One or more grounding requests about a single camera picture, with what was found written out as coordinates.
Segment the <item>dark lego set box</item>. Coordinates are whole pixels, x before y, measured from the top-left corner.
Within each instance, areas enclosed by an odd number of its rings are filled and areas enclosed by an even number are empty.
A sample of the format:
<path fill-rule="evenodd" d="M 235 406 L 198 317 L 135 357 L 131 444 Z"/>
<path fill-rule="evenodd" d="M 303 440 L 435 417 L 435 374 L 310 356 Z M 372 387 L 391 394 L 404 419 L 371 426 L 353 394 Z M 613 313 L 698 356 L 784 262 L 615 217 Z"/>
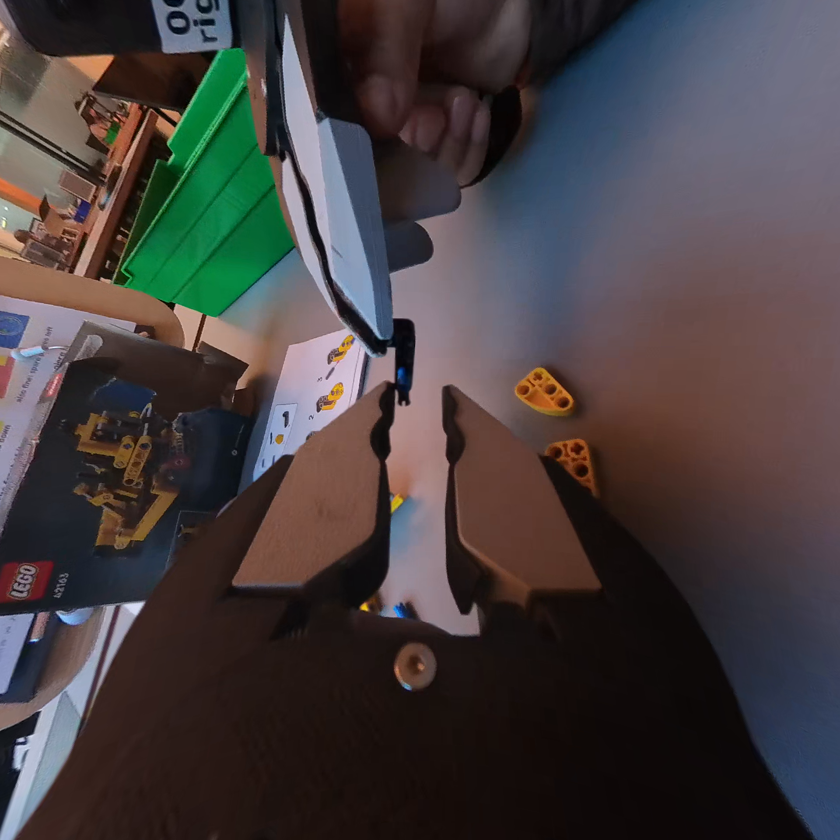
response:
<path fill-rule="evenodd" d="M 38 396 L 2 495 L 1 613 L 148 598 L 238 491 L 247 363 L 86 321 Z"/>

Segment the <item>wooden shelf unit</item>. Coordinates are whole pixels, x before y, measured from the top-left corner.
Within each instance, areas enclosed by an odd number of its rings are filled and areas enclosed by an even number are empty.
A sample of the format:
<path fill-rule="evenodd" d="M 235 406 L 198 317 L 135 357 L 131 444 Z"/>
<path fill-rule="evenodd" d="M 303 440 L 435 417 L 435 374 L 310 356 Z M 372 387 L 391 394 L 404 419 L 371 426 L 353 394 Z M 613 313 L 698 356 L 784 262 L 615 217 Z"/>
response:
<path fill-rule="evenodd" d="M 111 281 L 128 250 L 130 236 L 157 161 L 171 156 L 171 127 L 152 108 L 131 103 L 69 262 L 69 273 Z"/>

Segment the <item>person's right hand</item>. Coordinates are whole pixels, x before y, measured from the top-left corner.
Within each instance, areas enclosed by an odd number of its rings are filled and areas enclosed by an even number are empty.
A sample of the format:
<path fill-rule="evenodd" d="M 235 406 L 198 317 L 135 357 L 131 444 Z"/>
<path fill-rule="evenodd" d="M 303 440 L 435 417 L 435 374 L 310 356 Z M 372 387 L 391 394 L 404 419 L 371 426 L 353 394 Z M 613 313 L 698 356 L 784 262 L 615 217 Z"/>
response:
<path fill-rule="evenodd" d="M 342 1 L 339 40 L 362 125 L 473 182 L 490 142 L 489 96 L 526 62 L 526 1 Z"/>

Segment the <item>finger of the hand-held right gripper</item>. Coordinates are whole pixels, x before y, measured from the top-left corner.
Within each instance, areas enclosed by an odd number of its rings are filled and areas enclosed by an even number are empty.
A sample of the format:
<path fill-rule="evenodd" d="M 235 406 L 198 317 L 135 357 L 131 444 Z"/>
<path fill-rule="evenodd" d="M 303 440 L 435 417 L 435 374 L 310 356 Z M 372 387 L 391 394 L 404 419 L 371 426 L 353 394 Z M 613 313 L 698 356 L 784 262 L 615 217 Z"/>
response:
<path fill-rule="evenodd" d="M 320 227 L 314 199 L 293 154 L 280 157 L 277 190 L 288 215 L 288 226 L 310 277 L 341 323 L 372 356 L 382 356 L 382 339 L 339 289 L 330 264 L 328 237 Z"/>
<path fill-rule="evenodd" d="M 390 272 L 372 142 L 357 123 L 327 114 L 327 89 L 301 16 L 283 19 L 283 119 L 293 154 L 327 235 L 339 289 L 383 343 L 393 335 Z"/>

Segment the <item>yellow triangular lego piece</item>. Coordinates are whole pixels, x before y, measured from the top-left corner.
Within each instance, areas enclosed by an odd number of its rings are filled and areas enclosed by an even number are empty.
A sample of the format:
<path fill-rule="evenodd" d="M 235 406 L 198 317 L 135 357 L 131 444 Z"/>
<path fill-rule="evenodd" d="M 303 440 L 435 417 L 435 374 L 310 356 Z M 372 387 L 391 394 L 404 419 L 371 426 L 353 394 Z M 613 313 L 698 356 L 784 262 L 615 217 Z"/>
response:
<path fill-rule="evenodd" d="M 559 463 L 594 498 L 601 496 L 592 451 L 582 438 L 552 442 L 544 454 Z"/>
<path fill-rule="evenodd" d="M 517 398 L 537 413 L 566 417 L 575 408 L 575 401 L 564 386 L 545 368 L 531 370 L 514 388 Z"/>

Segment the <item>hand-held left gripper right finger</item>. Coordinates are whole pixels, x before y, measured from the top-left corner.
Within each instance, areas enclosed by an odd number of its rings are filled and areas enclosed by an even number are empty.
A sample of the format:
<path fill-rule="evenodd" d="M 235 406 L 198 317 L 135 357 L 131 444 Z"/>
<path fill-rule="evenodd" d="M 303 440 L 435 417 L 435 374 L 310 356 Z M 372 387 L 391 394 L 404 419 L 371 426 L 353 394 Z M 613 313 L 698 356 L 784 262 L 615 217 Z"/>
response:
<path fill-rule="evenodd" d="M 454 385 L 442 390 L 448 587 L 458 611 L 595 599 L 602 583 L 541 458 Z"/>

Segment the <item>black angled lego beam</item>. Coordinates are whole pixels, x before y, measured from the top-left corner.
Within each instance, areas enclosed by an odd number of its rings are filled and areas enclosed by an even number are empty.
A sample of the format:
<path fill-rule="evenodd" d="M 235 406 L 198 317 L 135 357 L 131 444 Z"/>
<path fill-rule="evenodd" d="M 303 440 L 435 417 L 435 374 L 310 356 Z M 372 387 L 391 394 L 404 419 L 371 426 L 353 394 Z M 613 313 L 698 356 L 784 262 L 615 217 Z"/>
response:
<path fill-rule="evenodd" d="M 399 406 L 411 404 L 413 388 L 416 330 L 412 320 L 396 318 L 390 348 L 394 350 L 394 387 Z"/>

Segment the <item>green plastic storage bin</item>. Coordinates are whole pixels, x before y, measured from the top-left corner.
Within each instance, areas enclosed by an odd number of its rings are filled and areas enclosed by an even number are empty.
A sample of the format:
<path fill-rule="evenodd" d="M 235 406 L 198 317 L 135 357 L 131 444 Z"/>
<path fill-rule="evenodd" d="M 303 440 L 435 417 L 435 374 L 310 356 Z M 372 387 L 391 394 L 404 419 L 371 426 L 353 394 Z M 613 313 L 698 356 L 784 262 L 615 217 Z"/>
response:
<path fill-rule="evenodd" d="M 242 49 L 216 55 L 154 165 L 116 285 L 217 317 L 293 250 L 248 80 Z"/>

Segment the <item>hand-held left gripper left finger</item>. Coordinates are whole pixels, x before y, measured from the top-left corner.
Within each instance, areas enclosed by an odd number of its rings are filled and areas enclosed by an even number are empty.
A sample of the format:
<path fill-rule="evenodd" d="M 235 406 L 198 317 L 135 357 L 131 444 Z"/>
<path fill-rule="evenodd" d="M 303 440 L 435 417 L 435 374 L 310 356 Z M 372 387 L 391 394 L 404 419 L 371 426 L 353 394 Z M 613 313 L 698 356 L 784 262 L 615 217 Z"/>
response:
<path fill-rule="evenodd" d="M 232 580 L 237 591 L 358 607 L 379 590 L 395 405 L 394 384 L 383 382 L 299 447 Z"/>

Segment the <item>lego instruction booklet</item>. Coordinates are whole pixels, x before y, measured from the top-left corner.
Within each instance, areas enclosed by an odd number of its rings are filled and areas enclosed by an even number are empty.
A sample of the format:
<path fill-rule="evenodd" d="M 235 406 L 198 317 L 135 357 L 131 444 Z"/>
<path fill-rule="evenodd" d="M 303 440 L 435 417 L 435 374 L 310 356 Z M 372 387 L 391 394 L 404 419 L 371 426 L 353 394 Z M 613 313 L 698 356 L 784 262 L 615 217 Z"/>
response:
<path fill-rule="evenodd" d="M 248 478 L 262 477 L 350 408 L 364 393 L 368 367 L 367 351 L 347 330 L 292 344 L 269 391 L 267 421 L 255 436 Z"/>

